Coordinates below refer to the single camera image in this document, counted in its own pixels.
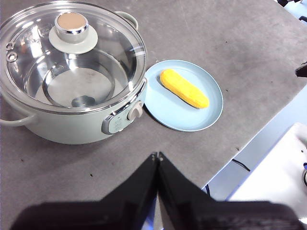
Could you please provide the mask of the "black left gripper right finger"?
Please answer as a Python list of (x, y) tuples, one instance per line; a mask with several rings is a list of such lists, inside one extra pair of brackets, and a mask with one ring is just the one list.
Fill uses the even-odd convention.
[(158, 153), (159, 195), (177, 230), (302, 230), (294, 211), (269, 201), (216, 201)]

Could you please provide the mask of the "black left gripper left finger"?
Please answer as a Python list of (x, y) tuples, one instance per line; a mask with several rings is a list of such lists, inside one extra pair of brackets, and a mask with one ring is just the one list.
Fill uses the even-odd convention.
[(157, 195), (158, 157), (151, 154), (101, 200), (47, 202), (25, 208), (12, 230), (140, 230)]

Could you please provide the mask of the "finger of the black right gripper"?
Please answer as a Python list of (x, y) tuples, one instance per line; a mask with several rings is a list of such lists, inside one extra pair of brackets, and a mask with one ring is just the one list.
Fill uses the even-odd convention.
[(297, 77), (307, 77), (307, 62), (302, 63), (296, 70), (295, 74)]

